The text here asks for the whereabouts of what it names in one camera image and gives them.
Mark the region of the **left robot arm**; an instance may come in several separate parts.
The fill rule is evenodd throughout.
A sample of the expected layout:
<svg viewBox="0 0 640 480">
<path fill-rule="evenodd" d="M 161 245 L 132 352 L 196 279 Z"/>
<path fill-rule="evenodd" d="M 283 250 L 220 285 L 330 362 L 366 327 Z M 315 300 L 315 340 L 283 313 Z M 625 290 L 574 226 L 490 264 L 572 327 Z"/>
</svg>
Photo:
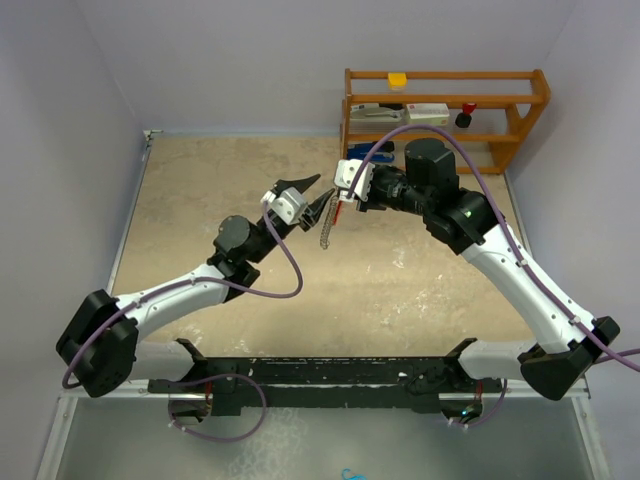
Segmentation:
<svg viewBox="0 0 640 480">
<path fill-rule="evenodd" d="M 241 215 L 225 218 L 213 241 L 213 255 L 190 272 L 119 297 L 103 289 L 87 295 L 56 343 L 67 366 L 63 388 L 81 387 L 92 398 L 106 395 L 130 379 L 142 360 L 143 340 L 155 331 L 242 294 L 275 298 L 275 293 L 253 286 L 260 276 L 256 264 L 275 248 L 289 260 L 297 279 L 294 290 L 284 296 L 297 296 L 304 280 L 284 240 L 295 229 L 308 231 L 318 224 L 333 193 L 307 201 L 304 194 L 317 179 L 312 175 L 277 181 L 261 200 L 257 222 Z"/>
</svg>

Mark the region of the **red grey key holder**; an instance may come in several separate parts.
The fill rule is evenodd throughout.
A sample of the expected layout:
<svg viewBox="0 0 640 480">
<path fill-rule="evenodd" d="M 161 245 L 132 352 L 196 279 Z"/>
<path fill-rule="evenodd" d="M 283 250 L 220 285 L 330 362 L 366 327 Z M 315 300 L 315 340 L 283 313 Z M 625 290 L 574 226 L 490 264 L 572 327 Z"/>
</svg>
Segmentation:
<svg viewBox="0 0 640 480">
<path fill-rule="evenodd" d="M 341 203 L 340 193 L 334 194 L 328 202 L 326 216 L 319 238 L 319 245 L 323 250 L 327 250 L 330 246 L 331 231 L 337 222 Z"/>
</svg>

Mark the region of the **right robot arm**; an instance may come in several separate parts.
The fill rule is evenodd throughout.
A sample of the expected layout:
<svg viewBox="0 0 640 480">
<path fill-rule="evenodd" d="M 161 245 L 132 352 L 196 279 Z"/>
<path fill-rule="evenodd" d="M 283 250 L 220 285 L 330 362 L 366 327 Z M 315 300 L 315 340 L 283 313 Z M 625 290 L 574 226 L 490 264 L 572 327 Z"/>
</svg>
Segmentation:
<svg viewBox="0 0 640 480">
<path fill-rule="evenodd" d="M 516 241 L 487 195 L 461 187 L 454 153 L 437 139 L 409 142 L 405 167 L 349 160 L 342 185 L 361 211 L 393 209 L 422 218 L 427 231 L 479 270 L 533 332 L 520 342 L 472 340 L 445 366 L 446 383 L 467 391 L 479 379 L 522 380 L 557 401 L 619 334 L 561 291 Z"/>
</svg>

